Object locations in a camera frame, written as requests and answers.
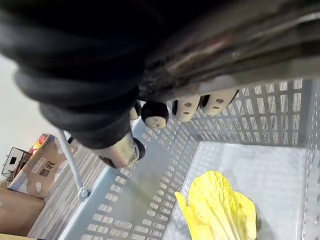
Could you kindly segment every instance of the metal rod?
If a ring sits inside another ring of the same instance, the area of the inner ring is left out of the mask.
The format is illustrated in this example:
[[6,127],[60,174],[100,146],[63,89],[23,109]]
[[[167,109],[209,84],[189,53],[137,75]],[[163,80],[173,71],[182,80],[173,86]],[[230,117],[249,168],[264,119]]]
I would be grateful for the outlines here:
[[64,133],[63,130],[58,129],[57,135],[58,135],[58,139],[60,141],[62,150],[64,152],[64,155],[65,155],[65,157],[66,157],[66,159],[67,159],[67,161],[68,161],[68,163],[70,165],[71,172],[72,172],[72,175],[74,177],[76,187],[78,188],[78,191],[79,191],[79,198],[80,197],[86,198],[88,196],[88,191],[87,191],[86,187],[84,187],[84,184],[83,184],[83,182],[81,180],[80,173],[79,173],[79,171],[77,169],[75,159],[74,159],[74,157],[72,155],[72,152],[71,152],[71,150],[69,148],[69,144],[67,142],[65,133]]

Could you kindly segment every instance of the white wall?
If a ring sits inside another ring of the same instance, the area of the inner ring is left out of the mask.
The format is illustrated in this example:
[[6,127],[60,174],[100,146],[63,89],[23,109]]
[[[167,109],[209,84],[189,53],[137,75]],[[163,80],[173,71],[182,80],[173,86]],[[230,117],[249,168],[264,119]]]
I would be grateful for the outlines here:
[[56,132],[40,114],[38,103],[23,95],[15,85],[16,68],[12,61],[0,55],[0,170],[11,147],[29,150],[42,133]]

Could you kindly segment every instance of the plastic crate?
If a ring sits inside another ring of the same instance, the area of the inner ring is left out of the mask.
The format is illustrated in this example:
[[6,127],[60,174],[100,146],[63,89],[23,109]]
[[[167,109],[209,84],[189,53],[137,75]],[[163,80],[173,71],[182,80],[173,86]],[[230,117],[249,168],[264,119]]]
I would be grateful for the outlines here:
[[141,120],[133,135],[145,157],[106,167],[60,239],[191,239],[174,192],[188,195],[209,170],[256,205],[257,239],[320,238],[318,81],[297,79],[240,89],[215,117],[170,118],[161,130]]

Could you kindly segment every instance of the wooden floor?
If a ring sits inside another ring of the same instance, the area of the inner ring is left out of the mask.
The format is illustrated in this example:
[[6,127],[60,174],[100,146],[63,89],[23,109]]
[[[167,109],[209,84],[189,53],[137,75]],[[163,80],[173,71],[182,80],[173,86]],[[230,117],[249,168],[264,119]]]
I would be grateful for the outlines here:
[[[84,185],[91,190],[105,164],[90,150],[78,145],[74,154]],[[80,204],[78,190],[69,165],[61,174],[28,237],[57,240]]]

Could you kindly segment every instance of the yellow cabbage leaf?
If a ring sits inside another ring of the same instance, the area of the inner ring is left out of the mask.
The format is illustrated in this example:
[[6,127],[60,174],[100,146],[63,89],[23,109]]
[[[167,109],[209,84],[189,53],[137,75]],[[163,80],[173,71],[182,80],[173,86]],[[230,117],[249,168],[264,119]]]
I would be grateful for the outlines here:
[[189,204],[175,193],[193,240],[255,240],[256,208],[252,201],[232,190],[220,172],[207,171],[189,190]]

